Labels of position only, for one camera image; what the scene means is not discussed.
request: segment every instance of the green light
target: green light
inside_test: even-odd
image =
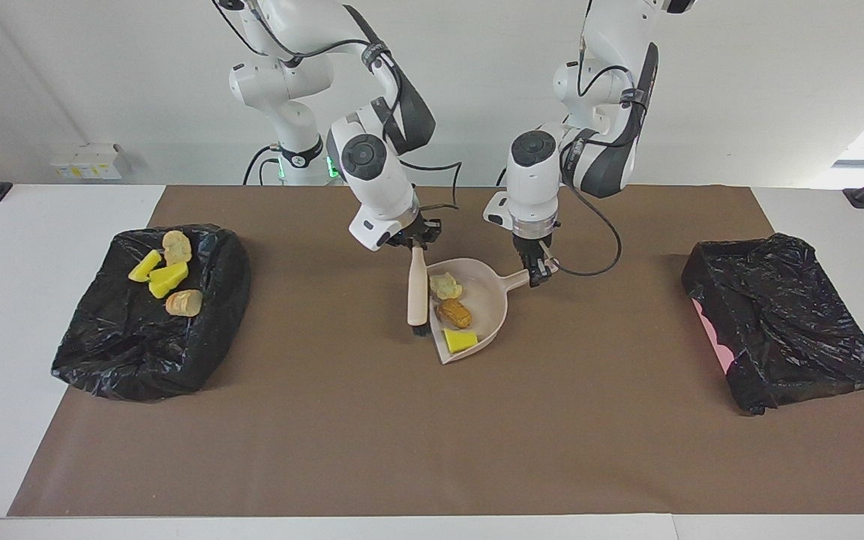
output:
[[[332,164],[332,157],[325,156],[325,162],[328,164],[329,177],[335,178],[339,176],[339,169],[335,168],[335,165]]]

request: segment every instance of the black cable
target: black cable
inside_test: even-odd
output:
[[[609,266],[606,266],[601,270],[596,270],[594,272],[578,272],[575,270],[570,270],[569,268],[566,268],[565,266],[562,266],[562,263],[555,256],[552,256],[552,253],[549,253],[548,246],[546,246],[545,243],[541,243],[542,250],[545,252],[545,256],[549,257],[549,260],[552,260],[552,263],[554,263],[555,266],[558,266],[559,270],[562,270],[562,272],[565,272],[566,274],[570,274],[572,276],[578,276],[580,278],[590,278],[592,276],[601,276],[602,274],[613,269],[618,264],[618,261],[620,261],[620,259],[622,259],[622,236],[618,233],[618,229],[615,229],[615,226],[613,225],[613,223],[611,223],[611,221],[609,221],[609,218],[607,218],[606,215],[604,215],[604,213],[602,213],[602,211],[599,211],[599,208],[596,208],[595,205],[593,205],[593,204],[591,204],[591,202],[587,201],[587,199],[585,197],[583,197],[582,194],[579,193],[579,191],[574,187],[574,185],[572,185],[571,182],[566,182],[565,187],[568,188],[569,191],[571,191],[572,194],[574,194],[579,199],[579,201],[582,202],[583,205],[589,206],[590,211],[595,212],[595,215],[599,216],[602,219],[602,221],[604,222],[604,224],[606,224],[609,227],[609,230],[611,230],[611,232],[613,233],[613,236],[615,236],[615,259],[613,259],[613,261],[611,261]]]
[[[265,182],[262,180],[262,170],[266,164],[277,164],[278,157],[270,157],[268,160],[262,161],[262,163],[258,164],[258,185],[265,185]]]
[[[388,57],[392,57],[391,52],[388,52]],[[402,101],[402,74],[398,70],[398,64],[390,64],[390,62],[384,58],[382,58],[382,64],[386,65],[386,67],[390,69],[391,75],[395,78],[395,99],[393,102],[391,102],[391,109],[388,110],[388,116],[386,116],[385,120],[382,121],[382,140],[385,140],[385,137],[388,136],[388,133],[386,133],[386,129],[389,125],[389,120],[395,118],[395,110],[398,109],[398,106]]]
[[[250,11],[251,11],[251,14],[253,14],[253,16],[255,17],[255,20],[257,20],[259,22],[259,24],[262,25],[262,28],[265,29],[266,34],[268,34],[268,36],[271,38],[271,40],[274,41],[275,44],[277,44],[279,48],[281,48],[283,51],[285,51],[286,54],[292,55],[292,61],[291,62],[298,62],[298,61],[301,61],[301,59],[317,57],[318,55],[326,54],[327,52],[332,51],[332,49],[339,48],[343,45],[358,44],[358,45],[365,45],[366,47],[371,45],[371,43],[369,41],[366,41],[366,40],[341,40],[341,41],[336,41],[332,45],[325,46],[325,47],[323,47],[319,50],[316,50],[316,51],[295,52],[295,51],[292,51],[291,49],[289,49],[288,47],[286,47],[285,44],[282,43],[280,40],[278,40],[278,36],[275,35],[274,31],[272,31],[272,27],[269,26],[269,22],[267,20],[265,20],[265,17],[263,17],[261,13],[257,13],[257,11],[255,11],[255,10],[250,10]]]
[[[586,69],[586,23],[589,22],[589,13],[592,10],[593,0],[589,0],[589,4],[586,4],[586,15],[582,18],[582,33],[579,34],[579,38],[582,41],[582,48],[579,49],[579,76],[576,76],[575,78],[575,89],[576,92],[579,93],[579,97],[585,95],[582,92],[582,72]]]
[[[462,170],[462,161],[456,161],[452,165],[442,165],[438,167],[426,167],[423,165],[414,165],[408,163],[408,161],[399,160],[405,167],[409,167],[410,169],[415,169],[417,171],[447,171],[449,169],[455,169],[455,175],[452,176],[452,204],[451,205],[432,205],[435,206],[436,209],[459,209],[459,202],[456,201],[455,198],[455,189],[459,184],[459,171]],[[423,206],[425,209],[434,209],[431,206]]]
[[[632,107],[637,106],[637,105],[639,107],[642,107],[642,117],[643,118],[645,117],[646,114],[649,113],[649,107],[645,106],[643,103],[639,103],[637,101],[633,101],[633,102],[629,102],[629,103],[631,103]],[[638,137],[638,134],[639,134],[639,132],[641,132],[641,129],[642,129],[642,126],[638,125],[635,128],[634,133],[632,133],[631,136],[629,136],[627,140],[623,140],[622,142],[618,142],[618,141],[604,142],[601,140],[592,140],[590,138],[579,138],[578,136],[576,136],[572,140],[572,143],[569,144],[569,146],[572,146],[572,144],[576,144],[576,143],[579,143],[579,141],[582,141],[582,143],[594,144],[595,146],[604,146],[606,148],[622,148],[623,146],[629,146],[630,144],[635,143],[635,137]]]
[[[265,154],[266,152],[268,152],[272,149],[273,149],[273,147],[271,147],[271,146],[263,146],[259,151],[257,151],[255,153],[253,158],[251,158],[251,161],[249,161],[249,166],[246,167],[246,174],[244,174],[244,177],[242,177],[242,185],[249,184],[249,175],[251,174],[251,169],[253,169],[253,167],[255,167],[255,161],[258,161],[258,158],[260,158],[260,156],[262,156],[262,154]]]
[[[267,57],[268,56],[264,52],[256,51],[255,48],[249,44],[249,41],[246,41],[246,38],[244,37],[244,35],[242,35],[242,33],[240,33],[239,28],[236,28],[236,25],[233,24],[233,21],[229,20],[229,17],[227,17],[227,15],[226,15],[226,11],[223,10],[221,6],[219,6],[219,2],[217,0],[212,0],[212,4],[213,4],[213,6],[215,6],[216,10],[219,10],[219,14],[222,15],[222,18],[224,20],[226,20],[226,24],[229,25],[229,28],[231,28],[232,31],[236,35],[238,35],[239,40],[242,41],[244,45],[249,47],[249,50],[251,52],[254,52],[255,54],[257,54],[260,57]]]
[[[602,77],[603,75],[605,75],[606,73],[609,73],[610,71],[623,71],[623,72],[628,73],[630,75],[632,74],[632,72],[624,65],[615,64],[615,65],[603,67],[601,71],[599,71],[598,73],[596,73],[595,76],[592,77],[591,81],[589,81],[589,83],[587,83],[586,89],[583,90],[582,89],[582,64],[580,64],[579,65],[579,76],[577,76],[577,78],[575,80],[575,89],[578,90],[579,97],[586,97],[587,93],[589,93],[589,90],[593,87],[594,83],[596,83],[596,81],[599,80],[599,77]]]

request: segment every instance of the white table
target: white table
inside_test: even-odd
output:
[[[107,239],[144,227],[163,190],[17,185],[0,204],[0,538],[864,537],[864,516],[3,519],[65,392],[41,359],[55,352]],[[836,191],[757,189],[755,195],[776,230],[816,247],[864,329],[864,211],[854,211]]]

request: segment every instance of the bread piece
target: bread piece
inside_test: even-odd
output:
[[[165,311],[170,315],[195,317],[202,310],[202,291],[182,290],[173,293],[165,301]]]
[[[442,304],[436,307],[435,312],[439,314],[439,318],[450,322],[457,329],[466,329],[473,324],[473,314],[469,311],[469,308],[462,305],[455,298],[442,301]]]
[[[192,244],[181,230],[166,232],[162,237],[162,247],[165,248],[165,266],[192,260]]]
[[[459,298],[462,296],[462,286],[456,283],[455,277],[446,272],[438,276],[429,276],[429,288],[435,293],[439,300]]]

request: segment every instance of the yellow sponge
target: yellow sponge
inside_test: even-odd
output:
[[[454,331],[446,328],[443,332],[445,332],[445,344],[448,345],[450,355],[463,352],[479,342],[479,336],[474,331]]]
[[[149,280],[149,272],[152,272],[155,266],[158,266],[158,263],[161,263],[162,256],[158,255],[157,250],[151,250],[148,252],[148,255],[145,256],[145,259],[135,265],[133,271],[129,273],[129,279],[132,281],[138,281],[138,283],[144,284],[145,281]]]
[[[165,298],[169,291],[174,290],[189,276],[188,264],[177,262],[165,268],[159,268],[148,273],[148,291],[155,298]]]

